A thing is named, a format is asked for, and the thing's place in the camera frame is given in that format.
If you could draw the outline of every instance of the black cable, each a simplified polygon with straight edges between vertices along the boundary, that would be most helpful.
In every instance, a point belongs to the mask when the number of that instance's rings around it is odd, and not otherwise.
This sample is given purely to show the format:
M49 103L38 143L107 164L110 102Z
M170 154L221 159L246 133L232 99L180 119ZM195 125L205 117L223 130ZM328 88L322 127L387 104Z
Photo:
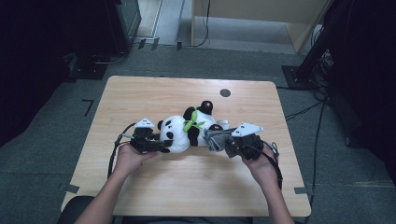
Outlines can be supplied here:
M373 174L372 174L372 176L370 177L370 179L368 180L369 182L370 182L370 181L372 181L372 180L374 179L374 176L375 176L375 170L376 170L376 163L374 163L374 170L373 170Z
M113 64L113 63L119 63L120 61L122 61L122 59L124 59L125 58L125 56L126 56L126 53L125 52L122 52L122 56L119 58L119 59L117 59L116 61L114 61L114 62L105 62L105 63L101 63L101 62L97 62L96 60L93 60L93 62L94 63L98 63L98 64Z
M204 38L204 40L201 42L201 44L199 44L199 45L193 45L193 46L190 46L190 47L194 47L194 48L201 47L201 46L206 42L206 40L209 38L209 24L208 24L208 22L209 22L209 11L210 11L210 0L209 0L209 2L207 3L206 23L204 22L204 27L205 27L205 29L206 29L205 38Z
M287 116L285 117L285 119L286 119L286 121L288 121L288 120L290 120L290 119L294 119L295 117L297 117L297 116L299 116L299 115L302 115L302 114L308 112L310 109L314 108L314 107L317 106L317 105L320 105L321 103L322 103L322 101L320 101L319 103L316 103L316 104L314 104L314 105L311 105L311 106L309 106L308 108L306 108L306 109L304 109L304 110L302 110L302 111L300 111L300 112L287 115Z
M114 158L116 157L117 148L121 144L123 144L123 143L120 142L121 138L122 138L122 135L125 134L134 125L135 125L135 123L132 123L132 124L128 125L128 127L125 128L125 130L119 135L117 140L114 142L114 149L113 149L113 152L111 153L111 156L110 156L110 162L108 163L107 179L111 176L111 173L113 173L113 163L114 163Z
M131 141L121 142L120 145L124 145L125 143L130 143Z
M352 8L353 8L353 5L354 5L354 4L355 4L355 0L353 0L352 3L350 4L349 12L348 12L348 15L347 15L347 19L346 19L346 31L345 31L345 36L344 36L344 44L343 44L343 47L346 45L346 42L347 42L347 29L348 29L348 26L349 26L350 14L351 14L351 12L352 12Z
M323 111L324 111L324 106L326 105L326 101L322 101L323 105L320 110L320 116L319 116L319 122L318 122L318 128L317 128L317 133L315 136L315 145L314 145L314 174L312 177L312 195L309 199L309 205L312 208L312 204L314 203L314 198L315 198L315 188L316 188L316 183L317 183L317 155L318 155L318 136L319 136L319 130L321 126L321 121L322 121L322 116L323 116ZM311 216L308 216L305 218L304 224L306 224Z
M278 90L288 90L288 91L312 91L308 89L301 89L301 88L290 88L290 87L278 87L276 86Z
M140 45L140 42L138 42L138 43L133 43L132 45L131 45L131 48L133 48L134 46L139 46ZM145 43L145 46L146 45L149 45L149 46L151 46L151 45L154 45L153 43ZM157 46L162 46L162 47L174 47L175 45L169 45L169 44L157 44Z
M326 94L326 92L324 92L324 91L325 91L325 89L323 89L323 88L321 88L321 89L319 89L319 90L317 90L317 91L314 91L314 97L315 97L315 99L317 99L317 100L319 100L319 101L324 101L324 100L326 100L326 99L327 99L327 94Z
M311 48L312 48L312 46L314 46L314 43L317 42L318 35L320 35L322 33L323 29L324 29L323 26L320 27L320 29L317 31L315 36L314 36L314 33L312 33L312 35L311 35Z
M315 82L320 87L327 87L328 82L324 78L327 74L327 71L326 71L326 68L324 67L323 58L322 58L322 60L317 62L316 69L317 69L317 72L315 73Z
M246 144L244 144L244 146L260 152L265 158L267 158L267 160L271 163L271 165L274 167L274 169L276 171L277 184L279 185L279 188L282 189L283 176L282 176L282 173L280 172L279 166L277 165L277 157L279 156L279 152L277 151L276 143L273 143L272 146L270 146L268 143L266 143L264 141L262 141L262 143L264 143L271 149L271 151L274 153L276 161L272 157L270 157L266 153L264 153L262 150L258 150L257 148L252 147L250 145L246 145Z

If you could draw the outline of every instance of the metal stand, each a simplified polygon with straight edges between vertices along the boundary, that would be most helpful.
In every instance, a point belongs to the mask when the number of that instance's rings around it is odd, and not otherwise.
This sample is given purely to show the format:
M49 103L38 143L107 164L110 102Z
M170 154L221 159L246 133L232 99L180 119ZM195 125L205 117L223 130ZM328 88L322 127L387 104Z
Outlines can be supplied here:
M347 6L350 6L350 3L351 0L345 0L337 4L337 8L326 23L323 32L320 34L300 66L282 65L283 74L291 89L318 88L310 81L313 76L315 64L326 51L328 43L331 40L331 32L339 25L340 18L342 14L347 11Z

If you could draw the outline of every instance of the black circular marker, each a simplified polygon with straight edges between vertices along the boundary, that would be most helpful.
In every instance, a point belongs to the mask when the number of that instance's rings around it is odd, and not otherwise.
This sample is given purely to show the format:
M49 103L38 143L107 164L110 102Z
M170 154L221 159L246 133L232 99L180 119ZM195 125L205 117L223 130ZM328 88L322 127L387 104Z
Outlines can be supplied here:
M227 89L222 89L222 90L220 91L220 95L221 95L222 97L229 97L229 96L231 95L231 92L230 92L229 90L227 90Z

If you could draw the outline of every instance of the panda ear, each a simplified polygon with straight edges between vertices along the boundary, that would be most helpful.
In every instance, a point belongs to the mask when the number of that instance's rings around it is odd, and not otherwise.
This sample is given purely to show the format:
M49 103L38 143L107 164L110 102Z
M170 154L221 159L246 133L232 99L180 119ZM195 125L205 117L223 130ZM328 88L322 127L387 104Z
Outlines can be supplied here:
M158 130L161 130L161 125L163 125L163 120L160 120L157 124Z
M202 101L201 106L198 106L197 109L204 114L212 115L213 104L210 101Z

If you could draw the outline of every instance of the floor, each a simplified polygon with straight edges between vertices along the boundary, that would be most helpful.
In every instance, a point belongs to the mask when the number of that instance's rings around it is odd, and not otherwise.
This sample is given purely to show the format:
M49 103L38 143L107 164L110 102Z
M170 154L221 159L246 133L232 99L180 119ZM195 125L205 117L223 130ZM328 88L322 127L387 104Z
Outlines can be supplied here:
M136 40L146 38L149 42L159 38L159 43L164 45L191 44L191 0L140 0L139 6L142 23ZM205 18L195 17L195 45L205 38L204 23ZM208 40L202 48L297 53L283 22L209 17L208 28ZM320 28L318 25L313 35ZM311 41L308 40L299 53L306 55L310 48Z

